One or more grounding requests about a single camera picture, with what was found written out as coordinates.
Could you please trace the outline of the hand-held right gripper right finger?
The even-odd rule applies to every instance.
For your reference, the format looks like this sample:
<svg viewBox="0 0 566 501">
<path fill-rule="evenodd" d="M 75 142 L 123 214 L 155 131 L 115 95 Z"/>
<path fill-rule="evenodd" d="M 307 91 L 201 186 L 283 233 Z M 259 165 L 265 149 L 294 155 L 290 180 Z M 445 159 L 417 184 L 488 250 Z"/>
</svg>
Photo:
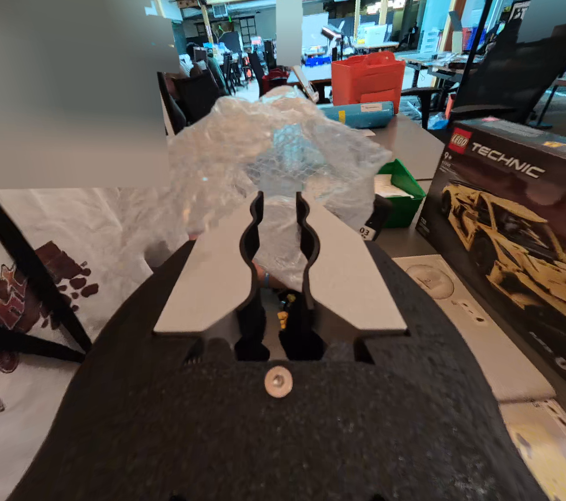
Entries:
<svg viewBox="0 0 566 501">
<path fill-rule="evenodd" d="M 295 206 L 306 258 L 282 348 L 287 358 L 371 358 L 367 343 L 407 324 L 359 233 L 301 192 Z"/>
</svg>

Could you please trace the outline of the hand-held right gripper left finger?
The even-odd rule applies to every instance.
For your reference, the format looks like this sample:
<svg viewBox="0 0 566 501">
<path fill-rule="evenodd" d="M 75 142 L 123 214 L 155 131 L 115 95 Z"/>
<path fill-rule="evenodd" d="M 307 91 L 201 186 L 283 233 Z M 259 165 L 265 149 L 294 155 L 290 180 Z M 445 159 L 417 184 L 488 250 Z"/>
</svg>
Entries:
<svg viewBox="0 0 566 501">
<path fill-rule="evenodd" d="M 255 192 L 199 235 L 153 328 L 156 336 L 222 339 L 237 358 L 268 358 L 260 283 L 253 259 L 264 194 Z"/>
</svg>

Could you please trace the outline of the clear plastic bag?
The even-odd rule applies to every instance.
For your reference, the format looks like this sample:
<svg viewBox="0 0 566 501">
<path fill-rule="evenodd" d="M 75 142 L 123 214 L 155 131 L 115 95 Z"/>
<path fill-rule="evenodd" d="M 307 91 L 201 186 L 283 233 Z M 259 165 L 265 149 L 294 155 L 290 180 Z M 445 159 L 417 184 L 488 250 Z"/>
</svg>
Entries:
<svg viewBox="0 0 566 501">
<path fill-rule="evenodd" d="M 217 226 L 262 191 L 255 261 L 297 291 L 306 258 L 295 194 L 307 194 L 357 234 L 372 214 L 374 176 L 392 157 L 287 86 L 255 102 L 220 98 L 206 117 L 169 139 L 167 149 L 167 186 L 121 192 L 126 250 L 162 264 L 190 235 Z"/>
</svg>

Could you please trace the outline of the person's left forearm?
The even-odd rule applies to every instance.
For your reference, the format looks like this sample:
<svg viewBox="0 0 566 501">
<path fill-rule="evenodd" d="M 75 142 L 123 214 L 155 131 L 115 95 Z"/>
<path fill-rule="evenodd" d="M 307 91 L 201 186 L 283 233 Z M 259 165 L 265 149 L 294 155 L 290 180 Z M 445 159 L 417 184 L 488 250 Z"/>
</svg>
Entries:
<svg viewBox="0 0 566 501">
<path fill-rule="evenodd" d="M 260 283 L 260 286 L 263 287 L 264 272 L 265 271 L 268 272 L 268 271 L 263 266 L 259 265 L 255 260 L 252 263 L 253 263 L 253 266 L 256 270 L 256 276 L 257 276 L 258 282 Z M 271 278 L 270 278 L 270 281 L 271 281 L 270 289 L 286 290 L 286 289 L 289 288 L 285 283 L 281 282 L 278 278 L 276 278 L 272 274 L 270 274 L 270 276 L 271 276 Z"/>
</svg>

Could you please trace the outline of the lego set box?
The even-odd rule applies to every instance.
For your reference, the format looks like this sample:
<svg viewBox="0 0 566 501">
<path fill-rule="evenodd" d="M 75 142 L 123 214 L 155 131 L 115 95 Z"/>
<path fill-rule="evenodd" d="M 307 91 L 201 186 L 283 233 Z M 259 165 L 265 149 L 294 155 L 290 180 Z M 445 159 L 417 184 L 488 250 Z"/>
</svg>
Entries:
<svg viewBox="0 0 566 501">
<path fill-rule="evenodd" d="M 565 379 L 565 136 L 456 122 L 416 229 Z"/>
</svg>

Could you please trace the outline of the lego instruction booklet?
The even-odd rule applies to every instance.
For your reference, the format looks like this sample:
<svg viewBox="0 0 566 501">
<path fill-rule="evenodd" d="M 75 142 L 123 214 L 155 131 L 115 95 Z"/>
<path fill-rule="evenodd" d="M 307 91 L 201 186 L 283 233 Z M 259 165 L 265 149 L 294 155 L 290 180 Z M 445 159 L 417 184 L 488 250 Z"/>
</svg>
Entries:
<svg viewBox="0 0 566 501">
<path fill-rule="evenodd" d="M 435 300 L 466 341 L 515 447 L 549 500 L 565 500 L 565 411 L 552 385 L 441 256 L 393 260 Z"/>
</svg>

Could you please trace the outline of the green plastic bin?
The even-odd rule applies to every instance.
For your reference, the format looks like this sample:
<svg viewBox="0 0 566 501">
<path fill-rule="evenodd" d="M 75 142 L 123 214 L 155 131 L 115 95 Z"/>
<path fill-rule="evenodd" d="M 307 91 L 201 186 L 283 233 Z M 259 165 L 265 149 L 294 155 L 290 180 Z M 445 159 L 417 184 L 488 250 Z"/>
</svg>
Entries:
<svg viewBox="0 0 566 501">
<path fill-rule="evenodd" d="M 421 207 L 421 203 L 426 197 L 426 193 L 420 184 L 415 180 L 407 167 L 398 158 L 386 163 L 378 172 L 390 173 L 393 175 L 392 182 L 408 193 L 414 195 L 414 199 L 390 198 L 393 210 L 390 214 L 385 229 L 404 229 L 408 228 Z"/>
</svg>

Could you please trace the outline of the white paper sheet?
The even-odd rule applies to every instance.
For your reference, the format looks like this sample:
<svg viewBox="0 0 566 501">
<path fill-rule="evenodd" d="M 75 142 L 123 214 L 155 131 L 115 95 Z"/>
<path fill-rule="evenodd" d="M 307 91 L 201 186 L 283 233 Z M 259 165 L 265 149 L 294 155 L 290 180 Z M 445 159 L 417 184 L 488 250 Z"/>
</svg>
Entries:
<svg viewBox="0 0 566 501">
<path fill-rule="evenodd" d="M 374 177 L 374 193 L 385 199 L 408 198 L 414 199 L 414 195 L 406 190 L 395 186 L 392 182 L 393 175 L 390 173 L 380 173 Z"/>
</svg>

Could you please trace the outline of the blue wrapped package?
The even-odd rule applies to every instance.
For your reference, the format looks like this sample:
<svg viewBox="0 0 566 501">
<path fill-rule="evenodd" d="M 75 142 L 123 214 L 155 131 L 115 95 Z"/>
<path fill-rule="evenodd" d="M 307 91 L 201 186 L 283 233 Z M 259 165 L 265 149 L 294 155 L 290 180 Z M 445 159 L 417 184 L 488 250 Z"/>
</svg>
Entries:
<svg viewBox="0 0 566 501">
<path fill-rule="evenodd" d="M 330 120 L 356 130 L 384 129 L 395 116 L 391 101 L 342 106 L 319 105 L 318 108 Z"/>
</svg>

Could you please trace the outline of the wooden desk lamp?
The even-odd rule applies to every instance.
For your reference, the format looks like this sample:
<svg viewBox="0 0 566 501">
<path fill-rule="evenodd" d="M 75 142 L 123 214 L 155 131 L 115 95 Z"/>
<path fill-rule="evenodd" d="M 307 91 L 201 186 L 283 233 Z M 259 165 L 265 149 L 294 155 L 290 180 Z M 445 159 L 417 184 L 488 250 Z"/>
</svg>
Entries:
<svg viewBox="0 0 566 501">
<path fill-rule="evenodd" d="M 309 98 L 313 103 L 319 103 L 319 93 L 313 87 L 311 81 L 308 80 L 305 73 L 303 72 L 301 65 L 294 65 L 290 68 L 289 77 L 287 78 L 288 86 L 298 86 L 301 88 L 303 93 Z"/>
</svg>

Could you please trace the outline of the red and black chair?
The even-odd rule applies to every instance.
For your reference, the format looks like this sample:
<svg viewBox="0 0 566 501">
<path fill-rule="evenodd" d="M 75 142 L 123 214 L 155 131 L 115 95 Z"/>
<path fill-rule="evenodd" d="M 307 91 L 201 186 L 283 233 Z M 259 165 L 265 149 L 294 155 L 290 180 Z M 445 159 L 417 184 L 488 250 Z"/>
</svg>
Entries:
<svg viewBox="0 0 566 501">
<path fill-rule="evenodd" d="M 289 72 L 281 67 L 271 69 L 259 79 L 259 96 L 263 96 L 270 90 L 287 85 Z"/>
</svg>

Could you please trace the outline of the black mesh chair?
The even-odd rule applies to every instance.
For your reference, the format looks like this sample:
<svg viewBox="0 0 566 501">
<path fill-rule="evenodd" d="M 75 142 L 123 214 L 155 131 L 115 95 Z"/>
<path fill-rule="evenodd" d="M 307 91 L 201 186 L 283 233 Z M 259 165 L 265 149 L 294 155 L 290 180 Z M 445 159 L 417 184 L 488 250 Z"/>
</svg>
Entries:
<svg viewBox="0 0 566 501">
<path fill-rule="evenodd" d="M 488 116 L 529 123 L 544 91 L 565 71 L 565 24 L 532 42 L 518 42 L 519 29 L 519 19 L 506 24 L 482 63 L 461 82 L 450 127 Z"/>
<path fill-rule="evenodd" d="M 158 72 L 157 79 L 166 132 L 172 136 L 207 116 L 220 98 L 216 80 L 208 69 L 179 79 Z"/>
</svg>

